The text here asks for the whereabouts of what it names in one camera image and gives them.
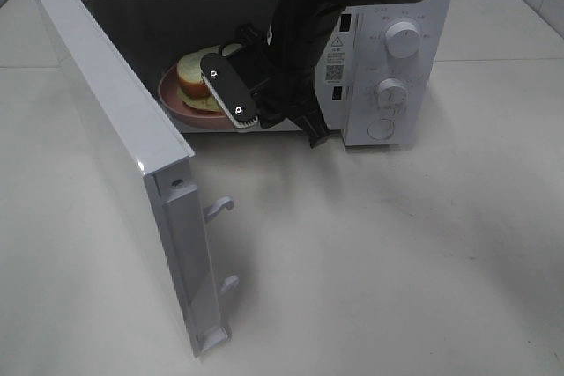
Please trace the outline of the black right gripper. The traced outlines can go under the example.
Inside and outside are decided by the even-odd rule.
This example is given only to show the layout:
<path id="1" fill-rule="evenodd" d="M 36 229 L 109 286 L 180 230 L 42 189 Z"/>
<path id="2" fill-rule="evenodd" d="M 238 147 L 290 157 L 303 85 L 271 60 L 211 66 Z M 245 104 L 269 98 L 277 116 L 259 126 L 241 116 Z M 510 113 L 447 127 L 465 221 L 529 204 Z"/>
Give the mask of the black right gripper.
<path id="1" fill-rule="evenodd" d="M 238 26 L 235 40 L 241 47 L 228 56 L 228 61 L 250 90 L 261 129 L 289 120 L 307 134 L 311 148 L 324 143 L 330 130 L 315 95 L 312 76 L 302 76 L 275 64 L 268 57 L 266 35 L 251 24 Z"/>

